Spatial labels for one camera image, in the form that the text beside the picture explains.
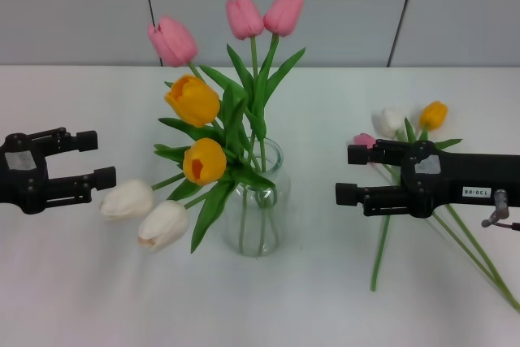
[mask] robotic arm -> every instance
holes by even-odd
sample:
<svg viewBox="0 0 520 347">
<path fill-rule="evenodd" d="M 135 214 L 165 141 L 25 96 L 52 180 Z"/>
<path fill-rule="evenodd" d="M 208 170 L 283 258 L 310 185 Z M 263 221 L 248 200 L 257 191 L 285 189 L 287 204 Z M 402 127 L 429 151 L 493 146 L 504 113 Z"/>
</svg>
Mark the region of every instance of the robotic arm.
<svg viewBox="0 0 520 347">
<path fill-rule="evenodd" d="M 68 178 L 49 179 L 46 157 L 71 150 L 96 150 L 95 131 L 74 137 L 65 128 L 35 134 L 14 133 L 0 147 L 0 203 L 12 203 L 27 215 L 47 207 L 89 203 L 91 189 L 115 186 L 115 168 Z"/>
<path fill-rule="evenodd" d="M 350 145 L 349 164 L 384 163 L 401 167 L 401 186 L 365 187 L 336 184 L 336 203 L 363 204 L 365 215 L 430 217 L 449 203 L 495 206 L 482 226 L 520 231 L 520 223 L 506 225 L 509 206 L 520 206 L 520 156 L 451 154 L 431 141 L 413 144 L 377 140 L 372 149 Z"/>
</svg>

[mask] pink tulip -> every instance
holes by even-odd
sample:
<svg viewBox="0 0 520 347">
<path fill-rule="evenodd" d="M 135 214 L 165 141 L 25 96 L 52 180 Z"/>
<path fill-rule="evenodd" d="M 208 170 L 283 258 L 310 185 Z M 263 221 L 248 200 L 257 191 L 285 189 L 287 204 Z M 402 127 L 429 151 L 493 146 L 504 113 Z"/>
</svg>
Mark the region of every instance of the pink tulip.
<svg viewBox="0 0 520 347">
<path fill-rule="evenodd" d="M 237 39 L 244 40 L 262 34 L 262 16 L 253 0 L 227 0 L 226 13 L 233 36 Z"/>
<path fill-rule="evenodd" d="M 375 139 L 370 134 L 361 133 L 355 136 L 354 144 L 366 145 L 368 148 L 372 148 L 372 146 L 375 144 Z"/>
<path fill-rule="evenodd" d="M 303 0 L 275 0 L 263 17 L 263 24 L 271 33 L 288 36 L 296 27 L 302 7 Z"/>
<path fill-rule="evenodd" d="M 197 43 L 179 21 L 162 16 L 157 28 L 148 26 L 148 37 L 159 57 L 170 67 L 181 67 L 197 56 Z"/>
</svg>

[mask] clear glass vase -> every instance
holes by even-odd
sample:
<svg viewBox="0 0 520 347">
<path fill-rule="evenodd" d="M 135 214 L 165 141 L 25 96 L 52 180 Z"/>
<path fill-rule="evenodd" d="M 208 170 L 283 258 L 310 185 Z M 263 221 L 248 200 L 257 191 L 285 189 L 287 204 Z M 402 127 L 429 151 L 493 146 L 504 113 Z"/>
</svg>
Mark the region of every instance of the clear glass vase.
<svg viewBox="0 0 520 347">
<path fill-rule="evenodd" d="M 266 171 L 259 174 L 273 182 L 274 189 L 253 189 L 239 184 L 227 200 L 223 212 L 226 242 L 238 253 L 250 257 L 272 254 L 285 234 L 286 208 L 291 180 L 284 170 L 282 149 L 273 140 L 264 140 Z M 261 148 L 253 148 L 262 165 Z"/>
</svg>

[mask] white table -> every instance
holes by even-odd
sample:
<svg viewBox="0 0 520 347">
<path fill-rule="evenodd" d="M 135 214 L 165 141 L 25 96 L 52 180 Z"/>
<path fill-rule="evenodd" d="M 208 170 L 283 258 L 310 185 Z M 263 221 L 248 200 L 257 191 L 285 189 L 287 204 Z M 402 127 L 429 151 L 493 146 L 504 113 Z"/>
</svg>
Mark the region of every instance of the white table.
<svg viewBox="0 0 520 347">
<path fill-rule="evenodd" d="M 119 180 L 163 180 L 175 169 L 153 143 L 188 140 L 156 118 L 173 115 L 163 81 L 183 71 L 0 67 L 0 136 L 95 129 L 100 150 L 50 158 L 51 176 L 115 165 Z M 519 154 L 519 81 L 520 69 L 294 71 L 266 111 L 292 177 L 294 227 L 268 258 L 234 254 L 218 226 L 193 255 L 191 234 L 149 255 L 137 245 L 139 221 L 103 221 L 102 193 L 40 215 L 2 205 L 0 345 L 516 345 L 520 314 L 433 222 L 392 220 L 371 293 L 381 218 L 336 206 L 334 183 L 385 185 L 373 168 L 347 165 L 345 153 L 352 136 L 373 132 L 371 115 L 384 106 L 413 113 L 440 99 L 450 112 L 432 138 L 464 137 L 454 151 Z M 482 229 L 491 208 L 457 209 L 520 298 L 520 234 Z"/>
</svg>

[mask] tulip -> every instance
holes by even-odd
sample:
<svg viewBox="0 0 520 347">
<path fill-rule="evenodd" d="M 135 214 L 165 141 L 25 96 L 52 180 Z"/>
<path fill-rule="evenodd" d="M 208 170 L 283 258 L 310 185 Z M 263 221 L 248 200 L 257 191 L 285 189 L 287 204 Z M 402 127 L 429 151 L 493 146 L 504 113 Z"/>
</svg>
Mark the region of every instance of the tulip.
<svg viewBox="0 0 520 347">
<path fill-rule="evenodd" d="M 275 0 L 263 17 L 267 30 L 281 37 L 291 34 L 300 17 L 303 0 Z"/>
<path fill-rule="evenodd" d="M 361 133 L 355 136 L 354 144 L 366 145 L 368 148 L 372 148 L 372 146 L 375 144 L 375 139 L 370 134 Z"/>
<path fill-rule="evenodd" d="M 231 31 L 237 39 L 244 40 L 262 34 L 262 16 L 253 0 L 227 0 L 226 13 Z"/>
<path fill-rule="evenodd" d="M 197 43 L 179 21 L 162 16 L 157 28 L 148 26 L 148 37 L 159 57 L 170 67 L 181 67 L 197 56 Z"/>
<path fill-rule="evenodd" d="M 131 179 L 113 188 L 99 209 L 109 220 L 144 217 L 154 208 L 154 192 L 142 180 Z"/>
<path fill-rule="evenodd" d="M 179 118 L 197 128 L 214 121 L 220 110 L 219 95 L 191 75 L 178 79 L 164 98 Z"/>
<path fill-rule="evenodd" d="M 222 147 L 210 138 L 201 138 L 184 152 L 184 175 L 200 186 L 219 180 L 226 171 L 226 165 Z"/>
<path fill-rule="evenodd" d="M 448 107 L 442 102 L 435 101 L 422 111 L 419 123 L 423 128 L 435 130 L 442 126 L 447 114 Z"/>
<path fill-rule="evenodd" d="M 154 253 L 179 240 L 188 226 L 188 211 L 184 206 L 176 201 L 164 201 L 141 223 L 137 242 Z"/>
<path fill-rule="evenodd" d="M 388 138 L 394 138 L 404 123 L 405 115 L 401 111 L 385 107 L 379 122 L 381 134 Z"/>
</svg>

